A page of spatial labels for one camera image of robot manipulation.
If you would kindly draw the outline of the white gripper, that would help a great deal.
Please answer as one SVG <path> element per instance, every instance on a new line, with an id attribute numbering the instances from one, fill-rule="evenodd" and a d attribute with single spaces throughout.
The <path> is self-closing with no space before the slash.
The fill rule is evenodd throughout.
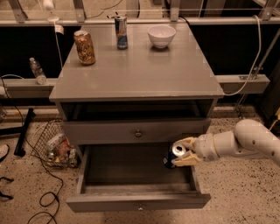
<path id="1" fill-rule="evenodd" d="M 187 151 L 183 156 L 173 159 L 171 162 L 177 167 L 196 165 L 202 158 L 206 162 L 218 160 L 219 156 L 214 147 L 214 135 L 204 134 L 195 137 L 187 137 L 173 144 L 175 151 Z"/>

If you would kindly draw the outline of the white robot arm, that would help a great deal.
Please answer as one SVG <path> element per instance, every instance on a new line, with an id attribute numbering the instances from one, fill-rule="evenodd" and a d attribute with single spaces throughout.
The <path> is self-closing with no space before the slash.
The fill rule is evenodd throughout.
<path id="1" fill-rule="evenodd" d="M 245 119 L 230 131 L 178 140 L 169 149 L 166 163 L 174 168 L 222 157 L 266 157 L 280 165 L 280 139 L 261 123 Z"/>

